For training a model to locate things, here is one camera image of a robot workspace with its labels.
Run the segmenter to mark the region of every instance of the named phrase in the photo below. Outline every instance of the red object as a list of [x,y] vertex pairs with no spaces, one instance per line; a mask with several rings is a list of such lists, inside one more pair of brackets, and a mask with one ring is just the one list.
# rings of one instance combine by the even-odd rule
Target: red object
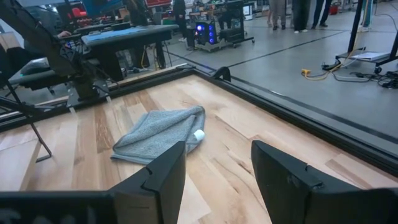
[[171,0],[145,0],[148,7],[170,5]]
[[82,12],[82,11],[80,11],[79,8],[76,8],[76,7],[74,7],[72,9],[72,12],[73,12],[73,16],[75,16],[76,18],[87,16],[87,12],[85,12],[85,11]]
[[332,5],[329,8],[329,14],[336,15],[338,13],[338,5]]

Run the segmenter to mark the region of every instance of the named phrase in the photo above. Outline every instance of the wheel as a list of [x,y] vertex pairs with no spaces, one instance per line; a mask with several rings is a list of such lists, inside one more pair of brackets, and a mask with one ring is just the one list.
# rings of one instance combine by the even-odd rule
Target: wheel
[[374,68],[374,73],[378,75],[379,73],[381,73],[381,70],[381,67],[376,67]]

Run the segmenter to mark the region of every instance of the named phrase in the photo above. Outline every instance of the wood grain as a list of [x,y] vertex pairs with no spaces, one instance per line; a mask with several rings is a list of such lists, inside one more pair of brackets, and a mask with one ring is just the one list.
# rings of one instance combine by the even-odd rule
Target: wood grain
[[40,150],[37,139],[0,151],[0,191],[25,190]]
[[[36,165],[30,190],[105,190],[142,165],[113,161],[113,144],[150,110],[202,105],[206,138],[187,156],[179,223],[271,223],[252,169],[251,141],[260,139],[317,169],[363,189],[397,187],[395,177],[260,110],[199,77],[190,76],[111,103],[37,125],[53,158]],[[28,129],[0,135],[0,148],[28,141]]]

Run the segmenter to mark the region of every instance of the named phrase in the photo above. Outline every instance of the gray towel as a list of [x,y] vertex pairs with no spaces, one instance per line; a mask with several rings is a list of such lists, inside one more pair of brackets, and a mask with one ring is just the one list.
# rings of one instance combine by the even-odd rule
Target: gray towel
[[194,106],[187,110],[150,111],[114,146],[111,159],[124,159],[148,164],[178,141],[185,141],[191,152],[201,140],[193,135],[205,126],[205,109]]

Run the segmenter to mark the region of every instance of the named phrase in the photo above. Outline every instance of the white sneaker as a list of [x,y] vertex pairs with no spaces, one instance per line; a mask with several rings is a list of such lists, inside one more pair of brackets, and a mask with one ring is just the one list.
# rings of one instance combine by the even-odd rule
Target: white sneaker
[[358,32],[369,32],[370,30],[370,27],[361,26],[360,28],[358,28]]

